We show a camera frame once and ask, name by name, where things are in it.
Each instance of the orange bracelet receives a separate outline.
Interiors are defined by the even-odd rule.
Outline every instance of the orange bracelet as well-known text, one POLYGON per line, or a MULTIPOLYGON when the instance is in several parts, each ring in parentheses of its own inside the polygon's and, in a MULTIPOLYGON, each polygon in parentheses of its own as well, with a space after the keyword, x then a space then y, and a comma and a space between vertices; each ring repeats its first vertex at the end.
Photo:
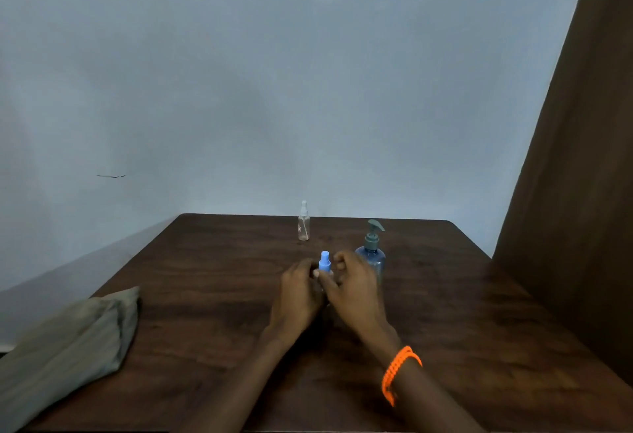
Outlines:
POLYGON ((420 366, 422 366, 422 361, 420 361, 420 357, 416 355, 410 346, 405 346, 403 349, 398 351, 398 354, 387 368, 385 375, 382 377, 382 394, 387 398, 387 401, 391 404, 391 406, 395 406, 396 399, 394 398, 393 393, 391 392, 391 382, 398 374, 400 366, 403 365, 408 358, 415 358, 418 360, 420 366))

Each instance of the hand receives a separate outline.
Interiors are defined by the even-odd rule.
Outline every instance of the hand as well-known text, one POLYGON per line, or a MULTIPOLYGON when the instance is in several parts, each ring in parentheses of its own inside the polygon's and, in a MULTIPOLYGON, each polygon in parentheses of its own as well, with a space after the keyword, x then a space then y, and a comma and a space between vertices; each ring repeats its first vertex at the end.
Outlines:
POLYGON ((400 339, 387 322, 375 271, 352 251, 335 254, 334 264, 338 270, 345 271, 340 286, 331 275, 320 270, 315 272, 328 300, 378 361, 389 365, 400 349, 400 339))
POLYGON ((279 294, 273 303, 270 325, 264 330, 264 337, 278 335, 290 347, 310 326, 324 302, 323 293, 310 279, 310 270, 316 266, 316 262, 307 258, 282 273, 279 294))

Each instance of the blue pump bottle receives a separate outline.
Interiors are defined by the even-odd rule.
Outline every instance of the blue pump bottle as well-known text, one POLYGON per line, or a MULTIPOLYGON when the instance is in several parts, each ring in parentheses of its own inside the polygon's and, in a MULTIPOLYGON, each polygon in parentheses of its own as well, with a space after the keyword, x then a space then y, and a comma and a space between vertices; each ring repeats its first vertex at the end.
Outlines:
POLYGON ((380 284, 385 269, 386 257, 384 252, 378 248, 379 238, 376 233, 376 228, 380 231, 384 231, 385 229, 378 220, 369 220, 368 223, 370 224, 370 231, 365 235, 365 245, 358 248, 356 253, 366 259, 369 265, 374 269, 378 277, 378 283, 380 284))

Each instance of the blue bottle cap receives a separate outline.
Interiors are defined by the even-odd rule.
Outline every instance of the blue bottle cap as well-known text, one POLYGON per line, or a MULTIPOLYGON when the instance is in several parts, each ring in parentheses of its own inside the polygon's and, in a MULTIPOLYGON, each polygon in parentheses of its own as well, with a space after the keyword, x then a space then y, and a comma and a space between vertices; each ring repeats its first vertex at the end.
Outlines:
POLYGON ((324 272, 330 271, 330 252, 322 251, 321 252, 321 260, 318 262, 318 269, 324 272))

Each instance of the bottle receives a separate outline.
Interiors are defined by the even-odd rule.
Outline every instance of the bottle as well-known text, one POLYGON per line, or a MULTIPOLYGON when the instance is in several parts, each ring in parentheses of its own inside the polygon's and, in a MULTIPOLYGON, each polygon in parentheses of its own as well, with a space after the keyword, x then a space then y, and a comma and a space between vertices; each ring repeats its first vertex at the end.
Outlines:
POLYGON ((330 272, 330 266, 331 266, 331 262, 330 262, 330 252, 329 251, 322 251, 321 252, 321 260, 319 260, 318 262, 318 269, 321 270, 322 272, 330 272))
POLYGON ((301 202, 301 211, 299 212, 299 239, 307 241, 310 238, 310 216, 308 215, 308 202, 301 202))
POLYGON ((376 228, 380 231, 384 231, 385 229, 377 220, 369 220, 368 223, 370 224, 370 230, 369 233, 365 235, 365 245, 358 248, 356 253, 366 259, 369 265, 374 269, 378 277, 378 283, 380 284, 385 269, 386 257, 383 251, 378 248, 379 238, 376 233, 376 228))

